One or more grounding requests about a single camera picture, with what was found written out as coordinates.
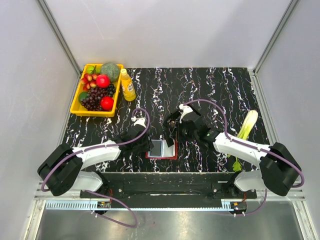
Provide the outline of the red leather card holder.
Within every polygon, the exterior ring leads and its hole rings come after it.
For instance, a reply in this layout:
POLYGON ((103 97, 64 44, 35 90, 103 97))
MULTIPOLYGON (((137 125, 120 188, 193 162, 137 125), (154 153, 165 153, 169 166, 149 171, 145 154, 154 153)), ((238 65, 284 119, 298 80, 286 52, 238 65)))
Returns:
POLYGON ((171 147, 167 146, 166 140, 161 140, 162 141, 162 155, 161 157, 152 157, 150 156, 150 151, 146 152, 145 157, 147 159, 169 159, 169 160, 176 160, 178 158, 178 145, 177 142, 175 141, 175 144, 171 147))

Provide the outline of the black card dispenser box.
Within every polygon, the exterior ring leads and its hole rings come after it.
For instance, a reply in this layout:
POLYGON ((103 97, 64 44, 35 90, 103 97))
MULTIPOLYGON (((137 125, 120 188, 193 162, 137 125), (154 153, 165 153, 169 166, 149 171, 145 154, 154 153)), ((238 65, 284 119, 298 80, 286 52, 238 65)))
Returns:
POLYGON ((167 140, 169 138, 176 138, 178 132, 178 125, 180 123, 181 112, 176 110, 170 113, 163 121, 164 127, 164 138, 167 140))

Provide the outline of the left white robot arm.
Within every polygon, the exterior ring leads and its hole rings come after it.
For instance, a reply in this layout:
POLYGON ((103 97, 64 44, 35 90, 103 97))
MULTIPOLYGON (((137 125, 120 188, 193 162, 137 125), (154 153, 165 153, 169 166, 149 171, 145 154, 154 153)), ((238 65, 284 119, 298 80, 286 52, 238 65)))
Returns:
POLYGON ((115 161, 125 152, 146 152, 151 147, 147 134, 147 119, 132 117, 131 128, 101 144, 72 148, 60 144, 37 169, 43 180, 41 190, 61 196, 70 190, 90 190, 96 197, 107 195, 109 186, 98 173, 85 168, 115 161))

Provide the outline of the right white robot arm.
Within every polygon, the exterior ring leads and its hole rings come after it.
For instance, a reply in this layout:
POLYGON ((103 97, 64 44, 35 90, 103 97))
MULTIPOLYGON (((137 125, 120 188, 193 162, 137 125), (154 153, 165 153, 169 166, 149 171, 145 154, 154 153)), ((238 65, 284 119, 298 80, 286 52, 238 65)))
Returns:
POLYGON ((284 197, 294 186, 301 168, 283 144, 254 143, 209 128, 190 104, 180 104, 178 113, 177 134, 180 140, 195 141, 204 149, 237 157, 257 167, 254 171, 234 172, 224 187, 231 197, 239 198, 249 190, 262 189, 284 197))

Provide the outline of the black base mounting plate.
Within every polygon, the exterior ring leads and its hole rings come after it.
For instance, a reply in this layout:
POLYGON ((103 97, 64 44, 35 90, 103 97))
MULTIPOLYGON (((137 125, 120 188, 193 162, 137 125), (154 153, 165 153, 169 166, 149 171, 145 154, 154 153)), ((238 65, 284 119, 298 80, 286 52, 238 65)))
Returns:
POLYGON ((232 185, 234 173, 119 173, 102 172, 102 185, 94 193, 117 199, 131 196, 191 196, 214 199, 256 199, 255 190, 238 190, 232 185))

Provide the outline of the yellow juice bottle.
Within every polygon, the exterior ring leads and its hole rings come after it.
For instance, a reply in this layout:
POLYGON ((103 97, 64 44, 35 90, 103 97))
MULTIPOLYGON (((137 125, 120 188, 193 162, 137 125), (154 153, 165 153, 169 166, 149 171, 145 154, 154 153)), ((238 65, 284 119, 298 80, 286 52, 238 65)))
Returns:
POLYGON ((121 87, 124 99, 128 102, 136 99, 136 91, 130 75, 125 68, 120 70, 121 75, 121 87))

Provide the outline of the red apple lower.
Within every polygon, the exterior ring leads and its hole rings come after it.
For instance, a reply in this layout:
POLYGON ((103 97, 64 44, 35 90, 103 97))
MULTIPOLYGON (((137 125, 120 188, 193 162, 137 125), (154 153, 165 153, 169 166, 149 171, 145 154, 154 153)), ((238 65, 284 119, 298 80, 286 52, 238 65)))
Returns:
POLYGON ((114 106, 114 99, 110 96, 105 96, 100 100, 100 106, 104 111, 111 111, 114 106))

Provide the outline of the red apple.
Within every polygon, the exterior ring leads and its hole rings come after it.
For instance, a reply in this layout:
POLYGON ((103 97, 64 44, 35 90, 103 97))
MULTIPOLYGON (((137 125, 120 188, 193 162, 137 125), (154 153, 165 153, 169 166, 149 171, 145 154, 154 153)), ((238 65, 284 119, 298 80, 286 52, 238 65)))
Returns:
POLYGON ((100 100, 100 106, 104 111, 111 111, 114 106, 114 99, 110 96, 105 96, 100 100))
POLYGON ((111 83, 109 77, 105 74, 98 75, 95 81, 99 88, 107 88, 111 83))

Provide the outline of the dark purple grape bunch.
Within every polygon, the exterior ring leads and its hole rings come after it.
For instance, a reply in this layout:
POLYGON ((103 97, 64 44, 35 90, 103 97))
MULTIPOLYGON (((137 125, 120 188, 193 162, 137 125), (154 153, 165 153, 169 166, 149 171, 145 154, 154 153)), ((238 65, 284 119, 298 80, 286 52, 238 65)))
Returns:
POLYGON ((88 111, 101 112, 104 111, 101 108, 100 101, 103 97, 112 97, 116 93, 116 87, 110 84, 107 88, 95 87, 88 91, 86 99, 80 103, 88 111))

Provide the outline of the yellow plastic tray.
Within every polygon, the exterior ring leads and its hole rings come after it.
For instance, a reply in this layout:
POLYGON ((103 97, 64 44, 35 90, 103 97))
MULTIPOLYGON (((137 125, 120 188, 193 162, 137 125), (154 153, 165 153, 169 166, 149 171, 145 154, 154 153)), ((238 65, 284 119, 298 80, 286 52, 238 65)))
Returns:
POLYGON ((121 77, 106 88, 97 86, 96 79, 101 72, 101 63, 84 66, 77 86, 70 112, 80 117, 114 117, 121 91, 121 77))

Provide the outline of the red apple upper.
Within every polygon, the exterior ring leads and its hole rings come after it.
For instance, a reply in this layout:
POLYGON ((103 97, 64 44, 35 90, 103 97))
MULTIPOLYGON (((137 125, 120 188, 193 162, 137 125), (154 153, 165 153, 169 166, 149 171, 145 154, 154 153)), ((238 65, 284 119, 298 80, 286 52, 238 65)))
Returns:
POLYGON ((95 81, 99 88, 107 88, 111 83, 109 77, 105 74, 98 75, 95 81))

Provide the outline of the green lime fruit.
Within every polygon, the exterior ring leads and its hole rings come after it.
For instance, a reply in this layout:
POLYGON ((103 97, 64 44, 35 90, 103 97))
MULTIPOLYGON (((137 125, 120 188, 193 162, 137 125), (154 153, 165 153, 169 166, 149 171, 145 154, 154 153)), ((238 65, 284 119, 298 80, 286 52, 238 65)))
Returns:
POLYGON ((81 92, 79 95, 78 95, 78 101, 80 103, 82 103, 83 100, 85 100, 88 96, 88 92, 87 91, 84 91, 84 92, 81 92))

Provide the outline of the green broccoli head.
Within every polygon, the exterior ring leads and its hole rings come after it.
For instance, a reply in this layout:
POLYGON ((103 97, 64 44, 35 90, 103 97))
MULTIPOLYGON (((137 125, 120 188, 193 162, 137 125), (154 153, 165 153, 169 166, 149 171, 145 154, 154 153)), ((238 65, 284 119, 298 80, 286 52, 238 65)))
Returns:
POLYGON ((120 68, 113 62, 108 62, 100 67, 100 74, 108 76, 111 83, 116 82, 119 79, 120 68))

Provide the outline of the small red fruits cluster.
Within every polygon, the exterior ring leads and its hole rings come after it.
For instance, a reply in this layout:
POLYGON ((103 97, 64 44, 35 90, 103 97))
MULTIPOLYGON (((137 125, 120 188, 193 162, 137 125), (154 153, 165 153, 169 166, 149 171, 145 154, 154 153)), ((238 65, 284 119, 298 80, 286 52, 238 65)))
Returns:
POLYGON ((89 74, 85 73, 80 80, 80 85, 82 86, 82 90, 84 92, 88 92, 90 89, 94 89, 97 87, 97 80, 98 75, 96 73, 89 74))

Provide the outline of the green pear fruit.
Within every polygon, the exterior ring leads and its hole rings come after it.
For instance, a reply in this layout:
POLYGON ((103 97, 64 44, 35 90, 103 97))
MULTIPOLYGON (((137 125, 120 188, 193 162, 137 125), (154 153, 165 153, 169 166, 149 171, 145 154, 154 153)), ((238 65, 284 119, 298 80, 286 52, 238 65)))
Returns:
POLYGON ((99 75, 100 74, 100 66, 98 65, 89 65, 87 68, 86 68, 86 73, 88 73, 89 75, 92 75, 92 74, 97 74, 99 75))

